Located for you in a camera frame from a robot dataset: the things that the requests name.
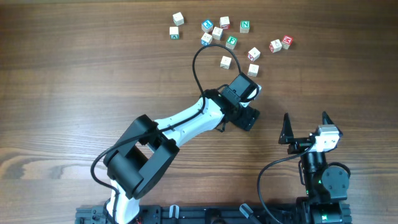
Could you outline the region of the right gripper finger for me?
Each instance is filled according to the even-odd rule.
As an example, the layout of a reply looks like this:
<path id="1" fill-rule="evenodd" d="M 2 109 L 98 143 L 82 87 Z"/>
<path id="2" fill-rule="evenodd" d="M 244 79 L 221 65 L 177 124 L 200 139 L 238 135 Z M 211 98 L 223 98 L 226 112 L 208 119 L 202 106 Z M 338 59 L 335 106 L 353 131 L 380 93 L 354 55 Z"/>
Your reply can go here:
<path id="1" fill-rule="evenodd" d="M 334 125 L 338 132 L 339 132 L 339 137 L 343 137 L 343 132 L 338 128 L 338 126 L 331 120 L 331 118 L 329 117 L 329 115 L 327 114 L 326 111 L 322 112 L 322 124 L 323 125 Z"/>
<path id="2" fill-rule="evenodd" d="M 284 114 L 284 120 L 282 123 L 282 130 L 280 132 L 279 144 L 292 144 L 294 142 L 294 134 L 292 131 L 292 126 L 290 122 L 290 117 L 288 113 Z"/>

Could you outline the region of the wooden block hammer picture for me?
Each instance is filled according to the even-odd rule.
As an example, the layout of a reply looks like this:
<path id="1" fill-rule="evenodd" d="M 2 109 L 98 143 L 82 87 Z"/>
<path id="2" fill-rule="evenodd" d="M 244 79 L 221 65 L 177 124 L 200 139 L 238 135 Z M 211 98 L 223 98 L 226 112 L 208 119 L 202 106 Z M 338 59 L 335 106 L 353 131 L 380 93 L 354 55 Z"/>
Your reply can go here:
<path id="1" fill-rule="evenodd" d="M 222 56 L 221 62 L 220 62 L 220 67 L 224 69 L 229 69 L 231 65 L 232 58 L 227 57 L 227 56 Z"/>

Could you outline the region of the wooden block number four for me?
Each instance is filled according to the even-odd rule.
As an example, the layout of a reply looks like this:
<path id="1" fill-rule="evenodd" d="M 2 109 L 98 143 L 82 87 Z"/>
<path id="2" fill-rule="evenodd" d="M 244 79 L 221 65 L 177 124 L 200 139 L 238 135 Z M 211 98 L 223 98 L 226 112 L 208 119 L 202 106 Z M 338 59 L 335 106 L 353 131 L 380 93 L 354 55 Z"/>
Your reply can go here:
<path id="1" fill-rule="evenodd" d="M 261 52 L 253 47 L 249 52 L 248 52 L 248 59 L 252 62 L 256 61 L 261 55 Z"/>

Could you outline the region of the wooden block yellow side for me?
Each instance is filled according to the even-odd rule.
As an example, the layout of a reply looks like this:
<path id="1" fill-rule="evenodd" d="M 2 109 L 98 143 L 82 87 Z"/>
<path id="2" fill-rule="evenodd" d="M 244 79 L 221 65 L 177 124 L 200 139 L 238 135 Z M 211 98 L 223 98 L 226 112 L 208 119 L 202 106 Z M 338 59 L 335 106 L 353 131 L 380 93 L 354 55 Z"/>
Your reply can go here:
<path id="1" fill-rule="evenodd" d="M 248 102 L 240 102 L 240 105 L 243 107 L 247 107 L 250 102 L 254 101 L 258 95 L 260 94 L 262 89 L 262 86 L 258 85 L 257 88 L 249 95 L 249 101 Z"/>

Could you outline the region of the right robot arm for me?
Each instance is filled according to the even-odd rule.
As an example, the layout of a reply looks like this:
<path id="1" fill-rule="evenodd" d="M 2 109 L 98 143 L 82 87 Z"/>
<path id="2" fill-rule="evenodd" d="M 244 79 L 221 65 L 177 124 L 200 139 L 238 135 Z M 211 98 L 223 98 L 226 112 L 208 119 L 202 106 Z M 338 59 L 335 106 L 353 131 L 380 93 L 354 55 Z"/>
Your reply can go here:
<path id="1" fill-rule="evenodd" d="M 322 124 L 306 138 L 296 138 L 290 117 L 284 115 L 279 144 L 287 144 L 289 155 L 299 155 L 301 184 L 306 197 L 296 200 L 297 221 L 310 224 L 352 223 L 351 210 L 344 201 L 348 198 L 350 169 L 342 163 L 326 161 L 326 154 L 337 148 L 342 131 L 326 112 Z"/>

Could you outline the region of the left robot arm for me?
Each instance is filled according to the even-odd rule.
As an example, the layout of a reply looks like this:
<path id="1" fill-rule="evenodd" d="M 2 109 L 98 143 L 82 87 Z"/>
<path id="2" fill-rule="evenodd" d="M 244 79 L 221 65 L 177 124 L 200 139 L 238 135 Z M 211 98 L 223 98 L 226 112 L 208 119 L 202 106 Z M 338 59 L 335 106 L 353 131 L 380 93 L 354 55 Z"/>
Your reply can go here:
<path id="1" fill-rule="evenodd" d="M 230 84 L 205 90 L 198 101 L 168 118 L 136 118 L 105 156 L 103 163 L 113 188 L 106 204 L 111 223 L 131 223 L 139 201 L 162 178 L 180 151 L 197 135 L 231 122 L 245 131 L 259 116 L 250 107 L 261 86 L 240 73 Z"/>

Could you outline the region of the plain wooden block green side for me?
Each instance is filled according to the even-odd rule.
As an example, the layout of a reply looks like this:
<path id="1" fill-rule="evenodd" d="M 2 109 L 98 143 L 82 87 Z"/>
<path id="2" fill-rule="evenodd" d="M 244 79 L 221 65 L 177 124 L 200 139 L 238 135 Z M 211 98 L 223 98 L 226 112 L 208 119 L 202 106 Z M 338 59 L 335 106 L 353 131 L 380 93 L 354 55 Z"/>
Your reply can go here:
<path id="1" fill-rule="evenodd" d="M 248 68 L 248 76 L 256 77 L 259 72 L 259 66 L 250 64 Z"/>

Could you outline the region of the wooden block red A side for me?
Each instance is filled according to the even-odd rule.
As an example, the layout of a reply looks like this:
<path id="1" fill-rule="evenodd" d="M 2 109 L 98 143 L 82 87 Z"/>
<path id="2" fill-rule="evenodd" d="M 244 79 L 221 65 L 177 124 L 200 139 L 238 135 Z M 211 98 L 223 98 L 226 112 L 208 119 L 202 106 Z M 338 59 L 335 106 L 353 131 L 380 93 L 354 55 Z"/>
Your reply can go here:
<path id="1" fill-rule="evenodd" d="M 272 53 L 275 53 L 282 49 L 282 44 L 279 39 L 276 39 L 270 42 L 269 48 Z"/>

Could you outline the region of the wooden block blue A side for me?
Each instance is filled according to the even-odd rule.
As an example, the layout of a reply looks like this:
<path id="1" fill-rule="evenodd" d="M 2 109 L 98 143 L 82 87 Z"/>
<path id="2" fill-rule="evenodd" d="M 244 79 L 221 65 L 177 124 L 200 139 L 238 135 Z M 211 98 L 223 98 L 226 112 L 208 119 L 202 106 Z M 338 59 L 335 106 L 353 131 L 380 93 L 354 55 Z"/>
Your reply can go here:
<path id="1" fill-rule="evenodd" d="M 211 44 L 211 41 L 213 40 L 212 35 L 210 35 L 209 33 L 204 33 L 201 37 L 201 44 L 203 46 L 207 46 Z"/>

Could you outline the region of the green letter N block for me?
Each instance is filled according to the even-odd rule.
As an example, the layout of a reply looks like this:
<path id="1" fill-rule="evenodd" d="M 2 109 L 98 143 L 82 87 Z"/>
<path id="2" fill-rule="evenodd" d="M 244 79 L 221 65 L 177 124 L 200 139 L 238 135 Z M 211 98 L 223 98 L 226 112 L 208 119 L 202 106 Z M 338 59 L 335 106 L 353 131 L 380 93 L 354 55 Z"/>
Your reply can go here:
<path id="1" fill-rule="evenodd" d="M 239 32 L 240 33 L 248 33 L 251 27 L 251 23 L 250 21 L 241 21 L 240 22 L 240 28 L 239 28 Z"/>

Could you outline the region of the red letter M block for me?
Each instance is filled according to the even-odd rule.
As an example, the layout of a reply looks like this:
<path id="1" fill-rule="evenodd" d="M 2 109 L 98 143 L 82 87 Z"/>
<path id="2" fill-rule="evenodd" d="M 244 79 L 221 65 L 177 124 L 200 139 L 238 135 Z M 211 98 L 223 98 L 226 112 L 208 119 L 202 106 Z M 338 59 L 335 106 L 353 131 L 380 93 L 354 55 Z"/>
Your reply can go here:
<path id="1" fill-rule="evenodd" d="M 281 41 L 282 48 L 287 50 L 292 45 L 293 40 L 294 40 L 293 37 L 285 35 Z"/>

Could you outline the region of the blue letter P block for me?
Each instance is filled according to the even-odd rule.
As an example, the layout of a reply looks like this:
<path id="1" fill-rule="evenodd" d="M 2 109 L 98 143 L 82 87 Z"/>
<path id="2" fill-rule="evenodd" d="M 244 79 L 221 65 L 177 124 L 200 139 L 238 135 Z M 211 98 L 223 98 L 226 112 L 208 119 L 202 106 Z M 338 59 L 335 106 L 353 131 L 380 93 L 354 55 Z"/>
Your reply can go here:
<path id="1" fill-rule="evenodd" d="M 201 29 L 204 33 L 210 33 L 213 30 L 214 24 L 210 20 L 205 20 L 201 23 Z"/>

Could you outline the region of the wooden block green A side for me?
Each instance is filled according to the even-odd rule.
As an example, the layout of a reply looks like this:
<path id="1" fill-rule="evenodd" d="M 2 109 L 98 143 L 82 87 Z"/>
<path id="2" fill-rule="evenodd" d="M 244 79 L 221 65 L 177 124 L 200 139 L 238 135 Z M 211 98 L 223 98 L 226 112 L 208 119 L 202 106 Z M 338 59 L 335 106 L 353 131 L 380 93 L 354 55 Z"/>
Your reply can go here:
<path id="1" fill-rule="evenodd" d="M 179 36 L 179 28 L 178 27 L 169 27 L 169 35 L 172 40 L 178 40 Z"/>

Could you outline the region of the plain wooden block top-left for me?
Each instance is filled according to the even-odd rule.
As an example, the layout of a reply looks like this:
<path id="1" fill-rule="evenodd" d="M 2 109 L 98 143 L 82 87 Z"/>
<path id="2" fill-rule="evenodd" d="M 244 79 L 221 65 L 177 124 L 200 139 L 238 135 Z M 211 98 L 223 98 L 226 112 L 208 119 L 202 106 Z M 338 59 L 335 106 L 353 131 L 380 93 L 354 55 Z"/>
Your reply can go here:
<path id="1" fill-rule="evenodd" d="M 181 12 L 175 13 L 172 15 L 173 22 L 176 26 L 180 26 L 184 24 L 184 17 Z"/>

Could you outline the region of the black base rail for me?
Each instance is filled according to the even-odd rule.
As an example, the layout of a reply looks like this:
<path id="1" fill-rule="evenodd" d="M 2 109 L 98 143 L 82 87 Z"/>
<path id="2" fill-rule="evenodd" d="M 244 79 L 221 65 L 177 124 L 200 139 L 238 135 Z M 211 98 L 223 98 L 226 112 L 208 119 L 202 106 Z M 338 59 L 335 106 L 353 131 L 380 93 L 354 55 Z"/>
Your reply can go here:
<path id="1" fill-rule="evenodd" d="M 268 209 L 282 223 L 342 223 L 352 224 L 353 219 L 348 204 L 311 205 L 304 203 L 274 204 Z M 112 223 L 113 219 L 103 206 L 78 208 L 75 214 L 76 224 Z M 179 207 L 172 205 L 144 205 L 131 223 L 275 223 L 260 206 L 251 206 L 250 210 L 232 207 Z"/>

